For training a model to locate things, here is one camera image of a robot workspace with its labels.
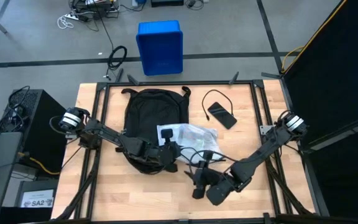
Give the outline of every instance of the smartphone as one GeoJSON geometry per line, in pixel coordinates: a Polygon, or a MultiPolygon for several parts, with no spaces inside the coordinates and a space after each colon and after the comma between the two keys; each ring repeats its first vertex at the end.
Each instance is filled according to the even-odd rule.
{"type": "Polygon", "coordinates": [[[237,123],[237,119],[225,110],[218,102],[212,104],[208,111],[221,123],[226,129],[230,129],[237,123]]]}

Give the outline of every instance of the clear plastic bag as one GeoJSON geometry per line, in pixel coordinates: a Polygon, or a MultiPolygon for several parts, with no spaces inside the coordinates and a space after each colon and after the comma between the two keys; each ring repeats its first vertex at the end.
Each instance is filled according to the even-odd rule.
{"type": "MultiPolygon", "coordinates": [[[[166,124],[158,125],[158,144],[160,146],[164,145],[165,140],[161,137],[161,130],[163,129],[172,129],[173,137],[171,141],[176,141],[183,150],[181,151],[182,156],[177,159],[183,162],[188,163],[190,158],[196,151],[201,150],[211,150],[219,152],[222,154],[222,151],[219,149],[218,142],[218,132],[216,129],[211,128],[202,128],[192,124],[166,124]]],[[[192,163],[198,163],[198,161],[203,160],[203,152],[195,154],[191,159],[192,163]]],[[[220,155],[214,154],[212,159],[218,160],[222,158],[220,155]]]]}

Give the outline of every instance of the blue plastic bin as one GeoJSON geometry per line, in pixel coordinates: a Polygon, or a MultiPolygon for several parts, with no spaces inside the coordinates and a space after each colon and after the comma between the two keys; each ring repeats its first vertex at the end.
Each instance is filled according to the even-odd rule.
{"type": "Polygon", "coordinates": [[[145,75],[183,71],[183,33],[178,21],[142,22],[136,42],[145,75]]]}

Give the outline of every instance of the wooden tabletop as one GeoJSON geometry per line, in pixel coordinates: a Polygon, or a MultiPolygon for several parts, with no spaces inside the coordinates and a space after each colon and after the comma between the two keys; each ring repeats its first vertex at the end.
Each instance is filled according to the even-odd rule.
{"type": "MultiPolygon", "coordinates": [[[[276,120],[279,114],[287,109],[282,89],[277,80],[265,80],[264,84],[270,112],[273,120],[276,120]]],[[[140,91],[145,88],[156,88],[156,86],[138,86],[133,89],[140,91]]],[[[158,86],[158,88],[184,94],[181,86],[158,86]]],[[[191,89],[190,124],[217,129],[218,144],[225,155],[241,159],[252,154],[260,146],[259,129],[249,85],[190,85],[189,88],[191,89]],[[205,118],[201,100],[211,89],[220,90],[233,102],[234,116],[238,122],[230,130],[226,130],[213,117],[210,121],[205,118]]],[[[124,111],[129,99],[129,94],[121,94],[121,90],[121,87],[113,87],[109,93],[106,125],[115,130],[123,129],[124,111]]],[[[91,111],[95,91],[95,83],[81,84],[76,106],[91,111]]],[[[101,93],[98,119],[101,116],[103,95],[101,93]]],[[[266,124],[263,104],[259,94],[258,96],[262,118],[266,124]]],[[[230,110],[227,99],[216,92],[211,92],[206,97],[204,105],[208,107],[215,101],[228,111],[230,110]]],[[[65,161],[77,148],[77,142],[67,146],[65,161]]],[[[222,204],[214,206],[206,197],[200,200],[191,197],[194,187],[191,179],[183,173],[184,170],[188,170],[188,166],[184,163],[177,162],[179,171],[174,174],[161,172],[157,175],[145,175],[134,169],[122,153],[116,153],[114,148],[115,145],[103,141],[93,205],[93,220],[252,218],[261,217],[264,212],[269,212],[271,216],[274,216],[265,166],[257,168],[252,182],[241,193],[232,192],[222,204]]],[[[59,216],[76,194],[84,151],[80,151],[62,171],[52,218],[59,216]]],[[[313,212],[313,203],[299,155],[285,146],[282,151],[281,159],[287,185],[305,208],[313,212]]],[[[222,162],[213,164],[211,167],[223,171],[229,165],[231,162],[222,162]]],[[[277,189],[282,211],[285,211],[281,190],[278,186],[277,189]]],[[[87,197],[88,192],[85,194],[83,208],[86,207],[87,197]]]]}

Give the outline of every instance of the gray floor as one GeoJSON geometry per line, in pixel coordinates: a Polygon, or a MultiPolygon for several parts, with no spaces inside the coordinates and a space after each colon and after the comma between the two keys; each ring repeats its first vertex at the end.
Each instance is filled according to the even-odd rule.
{"type": "MultiPolygon", "coordinates": [[[[4,1],[8,0],[0,0],[0,10],[4,1]]],[[[0,63],[108,57],[111,46],[100,21],[99,32],[77,21],[71,21],[73,29],[57,27],[57,19],[69,12],[67,2],[10,0],[0,19],[8,30],[8,34],[0,32],[0,63]]],[[[288,52],[307,43],[339,0],[262,2],[278,51],[288,52]]],[[[131,5],[130,0],[122,3],[131,5]]],[[[142,12],[122,12],[118,19],[104,21],[114,44],[126,46],[129,57],[138,57],[138,23],[163,20],[179,21],[184,54],[272,52],[257,0],[209,0],[200,11],[185,6],[151,8],[148,3],[142,12]]],[[[293,59],[289,57],[285,66],[293,59]]],[[[153,82],[229,80],[237,71],[239,79],[250,80],[262,78],[261,72],[278,73],[273,57],[188,59],[183,62],[182,74],[156,77],[145,76],[140,62],[126,62],[122,68],[139,81],[153,82]]],[[[104,63],[0,68],[0,117],[15,88],[30,85],[44,89],[69,107],[75,105],[80,83],[105,82],[105,72],[104,63]]],[[[19,182],[15,181],[12,185],[17,186],[19,182]]],[[[6,205],[16,197],[9,195],[6,205]]]]}

